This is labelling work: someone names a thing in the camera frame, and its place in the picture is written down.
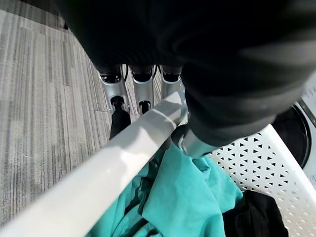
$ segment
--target washing machine door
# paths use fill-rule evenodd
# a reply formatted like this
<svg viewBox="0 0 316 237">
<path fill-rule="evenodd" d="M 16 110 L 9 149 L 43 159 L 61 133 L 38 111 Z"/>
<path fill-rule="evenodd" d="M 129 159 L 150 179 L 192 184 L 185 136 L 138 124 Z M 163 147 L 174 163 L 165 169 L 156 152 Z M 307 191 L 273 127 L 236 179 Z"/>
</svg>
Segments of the washing machine door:
<svg viewBox="0 0 316 237">
<path fill-rule="evenodd" d="M 299 108 L 293 105 L 278 115 L 272 126 L 301 168 L 304 168 L 311 152 L 311 131 Z"/>
</svg>

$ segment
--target washing machine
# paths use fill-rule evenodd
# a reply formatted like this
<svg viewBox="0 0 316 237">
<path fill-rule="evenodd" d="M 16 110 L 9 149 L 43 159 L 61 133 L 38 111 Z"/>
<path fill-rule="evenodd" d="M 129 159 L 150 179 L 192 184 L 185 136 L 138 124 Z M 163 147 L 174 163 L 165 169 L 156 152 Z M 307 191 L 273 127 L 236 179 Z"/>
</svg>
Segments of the washing machine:
<svg viewBox="0 0 316 237">
<path fill-rule="evenodd" d="M 316 189 L 316 73 L 302 98 L 272 125 Z"/>
</svg>

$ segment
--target teal shirt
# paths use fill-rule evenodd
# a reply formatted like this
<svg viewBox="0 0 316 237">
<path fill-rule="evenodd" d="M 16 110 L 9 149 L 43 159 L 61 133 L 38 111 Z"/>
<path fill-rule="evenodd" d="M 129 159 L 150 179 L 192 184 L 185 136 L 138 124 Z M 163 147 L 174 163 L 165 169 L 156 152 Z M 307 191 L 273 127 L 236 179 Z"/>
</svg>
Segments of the teal shirt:
<svg viewBox="0 0 316 237">
<path fill-rule="evenodd" d="M 224 237 L 222 213 L 242 192 L 217 163 L 174 144 L 158 151 L 87 237 Z"/>
</svg>

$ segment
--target black cloth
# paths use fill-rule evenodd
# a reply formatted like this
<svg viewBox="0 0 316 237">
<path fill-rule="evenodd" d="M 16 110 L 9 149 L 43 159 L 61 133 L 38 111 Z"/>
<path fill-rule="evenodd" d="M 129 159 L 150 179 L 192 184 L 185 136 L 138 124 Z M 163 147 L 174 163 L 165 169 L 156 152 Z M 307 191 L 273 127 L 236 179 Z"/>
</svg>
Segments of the black cloth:
<svg viewBox="0 0 316 237">
<path fill-rule="evenodd" d="M 54 0 L 96 69 L 183 66 L 189 127 L 227 145 L 273 122 L 315 70 L 314 0 Z"/>
<path fill-rule="evenodd" d="M 245 191 L 223 219 L 226 237 L 288 237 L 274 198 L 257 192 Z"/>
</svg>

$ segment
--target teal fabric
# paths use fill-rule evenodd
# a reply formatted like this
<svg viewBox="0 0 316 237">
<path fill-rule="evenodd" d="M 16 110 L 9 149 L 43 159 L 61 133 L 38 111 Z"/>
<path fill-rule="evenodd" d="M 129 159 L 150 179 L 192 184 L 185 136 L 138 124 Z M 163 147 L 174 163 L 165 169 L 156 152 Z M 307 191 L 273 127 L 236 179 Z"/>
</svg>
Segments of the teal fabric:
<svg viewBox="0 0 316 237">
<path fill-rule="evenodd" d="M 209 157 L 191 159 L 172 145 L 144 166 L 87 237 L 224 237 L 222 213 L 241 199 Z"/>
</svg>

